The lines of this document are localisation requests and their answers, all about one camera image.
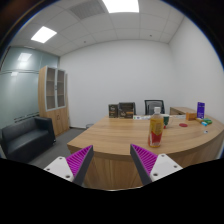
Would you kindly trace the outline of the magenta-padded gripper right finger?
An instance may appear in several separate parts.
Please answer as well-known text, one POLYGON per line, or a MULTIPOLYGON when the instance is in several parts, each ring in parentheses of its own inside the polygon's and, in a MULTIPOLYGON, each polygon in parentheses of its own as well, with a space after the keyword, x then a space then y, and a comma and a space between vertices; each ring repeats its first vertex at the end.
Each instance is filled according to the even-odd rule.
POLYGON ((143 185, 150 184, 182 169, 168 155, 156 155, 134 144, 130 145, 130 154, 143 185))

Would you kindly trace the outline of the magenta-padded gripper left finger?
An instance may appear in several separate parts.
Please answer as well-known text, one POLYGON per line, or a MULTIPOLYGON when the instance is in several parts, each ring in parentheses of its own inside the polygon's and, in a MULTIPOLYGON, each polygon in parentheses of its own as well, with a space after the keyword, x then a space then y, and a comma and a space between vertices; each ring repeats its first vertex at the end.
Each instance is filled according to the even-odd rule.
POLYGON ((93 146, 90 145, 68 157, 57 157, 44 170, 81 186, 93 155, 93 146))

